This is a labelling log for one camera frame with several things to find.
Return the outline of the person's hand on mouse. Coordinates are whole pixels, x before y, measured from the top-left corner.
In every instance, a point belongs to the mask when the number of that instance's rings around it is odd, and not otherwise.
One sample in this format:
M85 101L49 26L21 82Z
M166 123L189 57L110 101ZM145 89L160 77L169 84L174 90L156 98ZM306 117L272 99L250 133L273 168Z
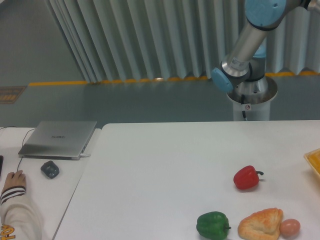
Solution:
M10 188L15 187L23 187L26 188L27 181L26 175L24 174L23 170L18 170L17 172L10 172L4 182L4 187L2 189L2 193Z

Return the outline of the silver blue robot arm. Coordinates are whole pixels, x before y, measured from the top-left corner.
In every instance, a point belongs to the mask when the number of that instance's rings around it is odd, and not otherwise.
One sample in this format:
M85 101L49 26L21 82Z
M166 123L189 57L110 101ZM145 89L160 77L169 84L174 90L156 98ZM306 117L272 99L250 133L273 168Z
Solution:
M268 33L276 29L283 18L297 7L320 12L318 0L246 0L246 26L242 29L233 50L214 68L211 77L219 90L231 92L253 74L250 63Z

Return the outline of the cream striped sleeve forearm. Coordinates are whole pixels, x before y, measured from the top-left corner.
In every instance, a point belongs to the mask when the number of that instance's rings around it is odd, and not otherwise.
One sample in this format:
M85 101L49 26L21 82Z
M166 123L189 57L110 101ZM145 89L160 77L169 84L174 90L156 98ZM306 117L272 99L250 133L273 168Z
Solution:
M40 240L42 225L33 202L22 185L9 187L0 197L0 238Z

